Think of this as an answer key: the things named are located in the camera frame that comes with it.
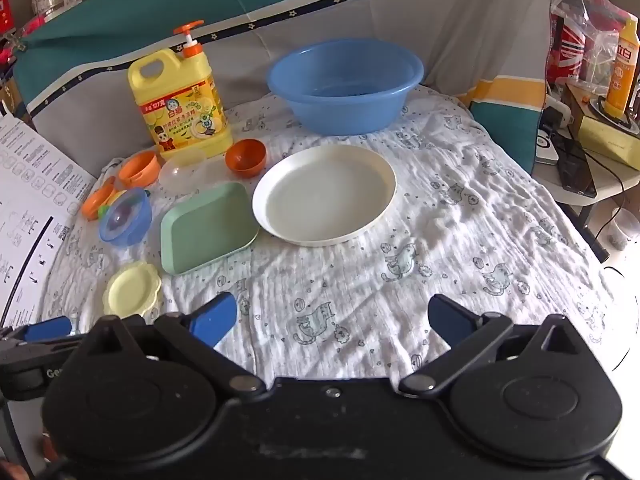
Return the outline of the person's hand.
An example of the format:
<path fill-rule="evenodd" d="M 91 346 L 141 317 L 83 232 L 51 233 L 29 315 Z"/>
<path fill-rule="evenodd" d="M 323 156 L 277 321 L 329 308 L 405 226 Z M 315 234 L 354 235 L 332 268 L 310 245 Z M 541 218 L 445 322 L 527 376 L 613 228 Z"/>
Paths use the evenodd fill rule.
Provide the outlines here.
<path fill-rule="evenodd" d="M 32 479 L 59 458 L 45 429 L 26 437 L 1 431 L 2 479 Z"/>

